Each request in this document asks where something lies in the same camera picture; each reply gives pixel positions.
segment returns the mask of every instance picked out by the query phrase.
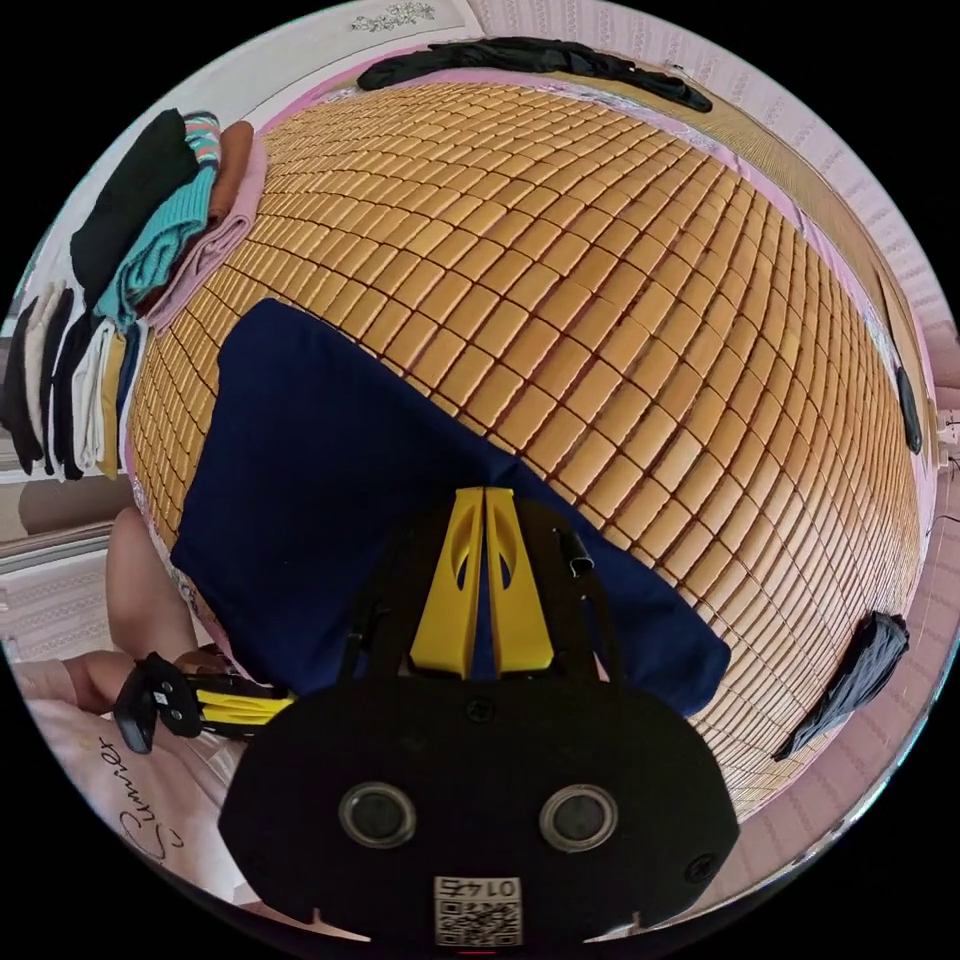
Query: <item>sticker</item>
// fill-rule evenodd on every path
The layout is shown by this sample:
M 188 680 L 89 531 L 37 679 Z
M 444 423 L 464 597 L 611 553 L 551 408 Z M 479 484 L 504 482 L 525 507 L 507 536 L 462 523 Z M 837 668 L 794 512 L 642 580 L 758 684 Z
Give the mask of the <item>sticker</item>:
M 441 947 L 517 947 L 523 943 L 519 877 L 435 877 L 436 941 Z

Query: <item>black cloth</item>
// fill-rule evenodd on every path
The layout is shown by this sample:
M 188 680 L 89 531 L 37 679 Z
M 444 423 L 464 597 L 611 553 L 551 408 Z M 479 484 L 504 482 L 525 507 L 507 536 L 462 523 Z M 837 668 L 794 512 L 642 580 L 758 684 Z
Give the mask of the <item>black cloth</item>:
M 104 184 L 90 216 L 70 238 L 84 304 L 94 307 L 153 212 L 199 167 L 176 110 L 157 114 Z
M 907 437 L 907 447 L 911 453 L 919 453 L 923 449 L 923 429 L 920 426 L 920 415 L 917 411 L 917 401 L 913 395 L 913 385 L 903 367 L 897 367 L 897 394 L 900 398 L 900 413 L 903 415 L 903 430 Z
M 57 351 L 60 341 L 63 340 L 63 331 L 73 313 L 73 301 L 76 299 L 72 288 L 66 287 L 60 294 L 50 321 L 47 324 L 47 333 L 43 340 L 43 358 L 40 364 L 40 416 L 43 420 L 43 468 L 48 477 L 53 476 L 53 459 L 51 456 L 53 438 L 50 436 L 50 398 L 53 387 L 54 365 L 57 362 Z
M 783 742 L 773 759 L 786 760 L 814 737 L 826 733 L 858 707 L 868 704 L 886 685 L 903 655 L 910 634 L 902 617 L 871 613 L 857 627 L 820 699 Z
M 368 67 L 357 77 L 357 86 L 361 90 L 381 90 L 438 70 L 458 67 L 487 67 L 520 73 L 571 73 L 577 77 L 616 80 L 699 113 L 709 113 L 713 109 L 710 100 L 680 77 L 651 73 L 629 60 L 598 53 L 582 43 L 532 37 L 431 43 L 427 50 L 387 57 Z
M 10 353 L 7 355 L 7 369 L 3 375 L 3 397 L 0 399 L 0 424 L 10 431 L 13 449 L 17 453 L 20 466 L 29 476 L 33 473 L 33 464 L 43 457 L 43 447 L 30 423 L 30 408 L 27 406 L 27 384 L 24 371 L 24 342 L 27 327 L 37 306 L 37 297 L 20 314 L 10 340 Z
M 53 456 L 63 464 L 67 480 L 80 480 L 73 449 L 73 375 L 103 321 L 88 310 L 66 333 L 60 362 L 53 375 Z

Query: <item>person's hand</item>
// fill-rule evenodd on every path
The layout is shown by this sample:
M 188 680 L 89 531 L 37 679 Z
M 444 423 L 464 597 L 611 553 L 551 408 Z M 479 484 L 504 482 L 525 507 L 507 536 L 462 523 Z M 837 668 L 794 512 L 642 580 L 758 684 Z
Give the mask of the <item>person's hand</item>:
M 209 650 L 191 650 L 177 657 L 174 666 L 181 673 L 222 674 L 228 673 L 230 666 L 222 654 Z

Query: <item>blue towel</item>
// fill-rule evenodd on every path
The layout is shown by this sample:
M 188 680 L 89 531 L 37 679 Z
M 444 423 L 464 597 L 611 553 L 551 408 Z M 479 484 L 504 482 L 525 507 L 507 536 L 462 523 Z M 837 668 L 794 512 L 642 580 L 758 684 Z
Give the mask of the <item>blue towel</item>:
M 716 693 L 730 651 L 672 587 L 333 327 L 264 300 L 226 338 L 219 365 L 171 560 L 256 679 L 300 695 L 333 683 L 351 601 L 397 525 L 459 487 L 502 486 L 576 525 L 631 685 L 685 715 Z M 482 603 L 480 613 L 475 677 L 493 660 Z

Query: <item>printed number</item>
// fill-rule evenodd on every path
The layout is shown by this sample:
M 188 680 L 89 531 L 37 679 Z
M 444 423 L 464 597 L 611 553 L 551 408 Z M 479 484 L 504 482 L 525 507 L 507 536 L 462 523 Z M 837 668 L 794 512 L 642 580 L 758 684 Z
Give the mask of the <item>printed number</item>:
M 440 877 L 436 895 L 448 899 L 511 900 L 517 895 L 517 884 L 514 880 L 467 880 L 461 877 Z

